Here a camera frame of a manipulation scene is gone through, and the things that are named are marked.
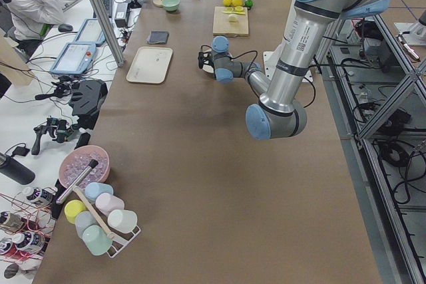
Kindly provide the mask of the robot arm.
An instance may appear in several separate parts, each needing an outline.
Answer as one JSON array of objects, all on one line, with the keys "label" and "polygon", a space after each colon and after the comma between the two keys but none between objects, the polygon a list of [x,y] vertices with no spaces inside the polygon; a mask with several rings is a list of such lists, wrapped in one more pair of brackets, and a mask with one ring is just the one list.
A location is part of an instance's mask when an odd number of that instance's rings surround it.
[{"label": "robot arm", "polygon": [[256,139],[291,137],[306,126],[307,114],[295,99],[328,25],[336,19],[364,18],[384,12],[390,0],[295,0],[296,17],[272,78],[256,63],[237,61],[224,36],[214,37],[207,57],[198,64],[213,68],[215,79],[227,83],[243,78],[258,94],[258,102],[246,110],[246,126]]}]

